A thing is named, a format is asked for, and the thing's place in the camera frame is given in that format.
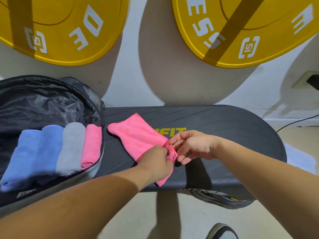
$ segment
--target person's left hand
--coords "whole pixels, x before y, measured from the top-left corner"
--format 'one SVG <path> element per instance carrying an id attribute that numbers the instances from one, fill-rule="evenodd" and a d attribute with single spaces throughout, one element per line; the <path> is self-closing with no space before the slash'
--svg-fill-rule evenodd
<path id="1" fill-rule="evenodd" d="M 172 171 L 173 163 L 166 160 L 167 149 L 156 145 L 147 150 L 139 159 L 137 166 L 150 173 L 149 184 L 164 179 Z"/>

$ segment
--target wall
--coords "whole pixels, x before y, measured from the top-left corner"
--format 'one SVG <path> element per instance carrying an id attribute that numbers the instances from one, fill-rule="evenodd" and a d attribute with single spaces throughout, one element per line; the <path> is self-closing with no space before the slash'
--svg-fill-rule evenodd
<path id="1" fill-rule="evenodd" d="M 291 89 L 309 70 L 319 71 L 319 35 L 254 67 L 222 69 L 202 62 L 181 39 L 170 0 L 131 0 L 122 36 L 108 54 L 88 65 L 47 64 L 0 43 L 2 78 L 73 76 L 109 106 L 229 104 L 276 125 L 319 114 L 317 91 Z"/>

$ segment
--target hand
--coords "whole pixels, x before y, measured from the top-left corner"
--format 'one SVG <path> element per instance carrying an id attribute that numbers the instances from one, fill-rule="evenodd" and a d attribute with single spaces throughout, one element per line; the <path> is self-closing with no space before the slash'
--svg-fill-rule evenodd
<path id="1" fill-rule="evenodd" d="M 177 133 L 169 140 L 173 148 L 177 150 L 178 162 L 185 165 L 195 158 L 212 160 L 216 158 L 214 152 L 222 138 L 207 135 L 195 130 Z"/>
<path id="2" fill-rule="evenodd" d="M 147 150 L 138 161 L 140 168 L 146 169 L 150 173 L 149 184 L 164 179 L 172 171 L 173 163 L 166 160 L 167 149 L 156 145 Z"/>

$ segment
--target rolled gray towel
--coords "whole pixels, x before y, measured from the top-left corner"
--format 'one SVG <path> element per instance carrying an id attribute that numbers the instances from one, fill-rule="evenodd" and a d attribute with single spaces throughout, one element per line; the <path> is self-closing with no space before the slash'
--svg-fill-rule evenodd
<path id="1" fill-rule="evenodd" d="M 82 170 L 81 157 L 85 141 L 85 126 L 79 122 L 67 124 L 63 131 L 63 145 L 56 173 L 59 176 L 70 176 Z"/>

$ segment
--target unfolded pink towel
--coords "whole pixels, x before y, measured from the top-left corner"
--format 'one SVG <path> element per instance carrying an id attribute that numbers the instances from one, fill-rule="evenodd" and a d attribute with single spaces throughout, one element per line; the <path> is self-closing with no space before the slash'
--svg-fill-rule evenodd
<path id="1" fill-rule="evenodd" d="M 178 157 L 173 146 L 168 144 L 168 138 L 157 133 L 137 113 L 122 122 L 112 123 L 108 125 L 107 128 L 110 133 L 121 139 L 125 150 L 137 163 L 143 153 L 155 145 L 160 145 L 168 150 L 167 160 L 171 160 L 175 163 Z M 156 182 L 157 185 L 162 186 L 172 172 L 173 169 L 165 179 Z"/>
<path id="2" fill-rule="evenodd" d="M 82 170 L 96 163 L 101 156 L 102 128 L 89 124 L 85 129 L 85 141 L 81 157 Z"/>

